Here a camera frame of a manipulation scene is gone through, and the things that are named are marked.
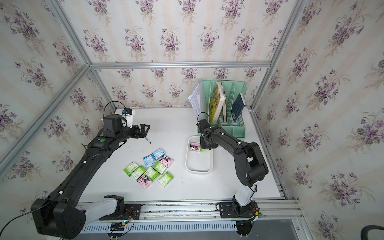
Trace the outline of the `pink tissue pack top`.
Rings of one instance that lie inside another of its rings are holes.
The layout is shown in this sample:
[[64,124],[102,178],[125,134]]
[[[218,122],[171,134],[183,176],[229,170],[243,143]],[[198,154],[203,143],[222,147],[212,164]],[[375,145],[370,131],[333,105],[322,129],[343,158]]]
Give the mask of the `pink tissue pack top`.
[[201,144],[197,142],[190,142],[190,151],[200,152]]

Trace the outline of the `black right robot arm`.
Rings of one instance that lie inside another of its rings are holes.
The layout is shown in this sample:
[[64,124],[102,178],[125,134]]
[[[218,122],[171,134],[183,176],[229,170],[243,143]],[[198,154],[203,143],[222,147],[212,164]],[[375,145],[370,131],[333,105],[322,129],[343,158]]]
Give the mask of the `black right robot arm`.
[[233,197],[235,207],[244,208],[250,205],[257,184],[264,180],[269,168],[261,148],[256,142],[247,143],[227,133],[220,126],[210,126],[205,119],[198,120],[200,143],[203,149],[222,147],[234,158],[236,176],[242,184]]

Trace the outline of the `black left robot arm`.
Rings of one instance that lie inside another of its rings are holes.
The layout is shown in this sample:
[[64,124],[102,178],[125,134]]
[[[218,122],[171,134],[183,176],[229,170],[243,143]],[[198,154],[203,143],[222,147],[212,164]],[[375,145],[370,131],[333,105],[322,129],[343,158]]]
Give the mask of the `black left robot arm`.
[[89,144],[80,162],[46,199],[36,199],[31,206],[37,232],[64,239],[75,238],[88,223],[116,212],[119,200],[104,198],[87,210],[77,208],[79,199],[103,163],[128,139],[145,138],[149,125],[123,124],[122,115],[103,117],[103,128]]

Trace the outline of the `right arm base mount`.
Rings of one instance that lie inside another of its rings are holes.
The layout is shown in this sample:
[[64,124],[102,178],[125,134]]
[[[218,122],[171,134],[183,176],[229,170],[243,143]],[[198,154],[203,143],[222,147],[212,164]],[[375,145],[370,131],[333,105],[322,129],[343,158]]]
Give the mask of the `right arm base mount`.
[[218,202],[215,208],[221,219],[252,219],[260,215],[260,207],[255,201],[246,206],[240,206],[236,202]]

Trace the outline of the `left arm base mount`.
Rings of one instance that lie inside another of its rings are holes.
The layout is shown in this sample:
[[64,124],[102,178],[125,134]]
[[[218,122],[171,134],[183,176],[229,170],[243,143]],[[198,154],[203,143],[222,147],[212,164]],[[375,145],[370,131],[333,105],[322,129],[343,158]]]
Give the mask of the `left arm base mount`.
[[113,213],[99,218],[100,221],[125,220],[129,217],[134,220],[139,219],[142,204],[125,203],[124,197],[117,195],[106,195],[104,198],[116,200],[117,206]]

